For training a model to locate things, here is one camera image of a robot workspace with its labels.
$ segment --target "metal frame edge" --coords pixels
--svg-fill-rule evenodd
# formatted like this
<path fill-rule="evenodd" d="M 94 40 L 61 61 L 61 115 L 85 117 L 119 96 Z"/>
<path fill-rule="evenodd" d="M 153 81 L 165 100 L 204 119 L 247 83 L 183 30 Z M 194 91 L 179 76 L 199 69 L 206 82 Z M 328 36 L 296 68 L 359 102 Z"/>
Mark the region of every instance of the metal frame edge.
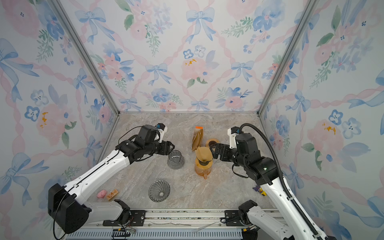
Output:
<path fill-rule="evenodd" d="M 279 79 L 281 78 L 283 71 L 288 64 L 288 61 L 290 60 L 293 52 L 295 51 L 295 48 L 298 44 L 298 40 L 303 35 L 303 32 L 304 32 L 305 28 L 307 27 L 307 24 L 309 23 L 318 2 L 319 2 L 318 0 L 309 0 L 308 1 L 308 4 L 306 5 L 306 7 L 303 11 L 303 15 L 300 18 L 300 22 L 299 22 L 295 32 L 292 35 L 292 40 L 289 43 L 288 47 L 286 48 L 286 50 L 283 54 L 281 64 L 279 65 L 278 69 L 276 70 L 275 77 L 273 78 L 271 84 L 268 86 L 266 94 L 263 98 L 263 102 L 261 103 L 261 105 L 259 107 L 259 110 L 258 110 L 259 116 L 262 115 L 263 111 L 265 110 L 266 106 L 268 105 L 268 101 L 270 100 L 270 98 L 273 94 L 273 91 L 276 88 L 276 86 L 279 82 Z"/>
<path fill-rule="evenodd" d="M 55 12 L 57 17 L 61 20 L 61 23 L 63 24 L 65 30 L 68 32 L 70 38 L 73 41 L 73 44 L 75 48 L 77 49 L 78 53 L 80 54 L 81 58 L 83 59 L 85 65 L 89 69 L 90 73 L 92 74 L 93 79 L 95 80 L 97 86 L 100 88 L 101 93 L 104 95 L 106 101 L 108 102 L 109 106 L 111 107 L 112 111 L 118 115 L 120 113 L 117 105 L 113 101 L 113 98 L 111 94 L 109 93 L 106 85 L 104 84 L 104 81 L 100 78 L 99 72 L 96 69 L 96 66 L 93 64 L 91 57 L 89 56 L 85 46 L 80 41 L 80 37 L 77 34 L 77 31 L 75 30 L 71 20 L 69 19 L 67 13 L 65 12 L 65 9 L 63 5 L 61 4 L 60 0 L 49 0 L 49 4 L 51 5 L 52 10 Z"/>

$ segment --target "ventilation grille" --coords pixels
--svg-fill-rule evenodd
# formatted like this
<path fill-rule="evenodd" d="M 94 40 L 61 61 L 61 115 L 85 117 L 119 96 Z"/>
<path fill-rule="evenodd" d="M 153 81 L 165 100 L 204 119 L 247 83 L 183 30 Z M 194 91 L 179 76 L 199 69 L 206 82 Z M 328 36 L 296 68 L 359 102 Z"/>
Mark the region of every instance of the ventilation grille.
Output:
<path fill-rule="evenodd" d="M 111 239 L 112 229 L 84 228 L 68 234 L 66 239 Z"/>
<path fill-rule="evenodd" d="M 66 239 L 112 239 L 112 229 L 79 229 L 67 235 Z M 243 239 L 241 229 L 202 229 L 192 233 L 192 229 L 137 229 L 135 234 L 131 234 L 127 239 Z"/>
<path fill-rule="evenodd" d="M 129 239 L 242 239 L 241 229 L 139 229 Z"/>

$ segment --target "metal mounting plate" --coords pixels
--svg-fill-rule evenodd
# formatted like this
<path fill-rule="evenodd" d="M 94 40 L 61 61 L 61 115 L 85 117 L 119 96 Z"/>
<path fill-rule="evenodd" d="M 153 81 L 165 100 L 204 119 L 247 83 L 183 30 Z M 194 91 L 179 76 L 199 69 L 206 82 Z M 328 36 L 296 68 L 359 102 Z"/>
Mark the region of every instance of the metal mounting plate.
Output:
<path fill-rule="evenodd" d="M 131 221 L 131 227 L 142 227 L 144 225 L 145 212 L 145 210 L 131 210 L 131 214 L 133 217 Z M 118 227 L 120 226 L 120 224 L 117 221 L 105 220 L 103 221 L 103 226 Z"/>

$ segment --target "wooden block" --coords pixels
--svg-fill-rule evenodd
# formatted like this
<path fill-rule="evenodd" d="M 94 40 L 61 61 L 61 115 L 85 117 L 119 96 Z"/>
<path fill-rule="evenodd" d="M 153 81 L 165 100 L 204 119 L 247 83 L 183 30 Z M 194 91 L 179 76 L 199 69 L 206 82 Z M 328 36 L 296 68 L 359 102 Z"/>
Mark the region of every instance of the wooden block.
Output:
<path fill-rule="evenodd" d="M 117 189 L 113 190 L 110 194 L 107 195 L 107 200 L 111 201 L 118 193 L 119 191 Z"/>

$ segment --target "glass cup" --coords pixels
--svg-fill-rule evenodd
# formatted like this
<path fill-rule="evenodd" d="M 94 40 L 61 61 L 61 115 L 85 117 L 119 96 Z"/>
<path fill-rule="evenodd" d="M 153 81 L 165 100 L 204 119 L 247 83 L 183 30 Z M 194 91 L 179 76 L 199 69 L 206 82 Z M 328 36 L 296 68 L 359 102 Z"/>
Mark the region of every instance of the glass cup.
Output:
<path fill-rule="evenodd" d="M 178 150 L 173 150 L 168 155 L 168 161 L 167 165 L 172 169 L 180 169 L 184 166 L 185 160 L 184 157 L 181 155 L 181 152 Z"/>

